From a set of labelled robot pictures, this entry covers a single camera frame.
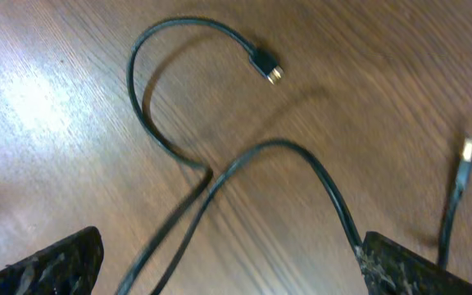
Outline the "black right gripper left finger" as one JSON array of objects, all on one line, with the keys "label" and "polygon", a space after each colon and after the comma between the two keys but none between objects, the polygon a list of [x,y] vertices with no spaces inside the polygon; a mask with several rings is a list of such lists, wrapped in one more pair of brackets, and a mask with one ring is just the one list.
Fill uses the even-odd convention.
[{"label": "black right gripper left finger", "polygon": [[88,226],[0,270],[0,294],[90,294],[103,258],[101,234]]}]

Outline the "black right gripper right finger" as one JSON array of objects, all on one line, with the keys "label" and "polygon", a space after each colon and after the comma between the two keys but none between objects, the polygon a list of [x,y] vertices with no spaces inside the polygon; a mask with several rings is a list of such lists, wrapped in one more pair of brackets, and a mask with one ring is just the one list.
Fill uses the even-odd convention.
[{"label": "black right gripper right finger", "polygon": [[358,262],[369,294],[472,295],[471,283],[374,231],[358,248]]}]

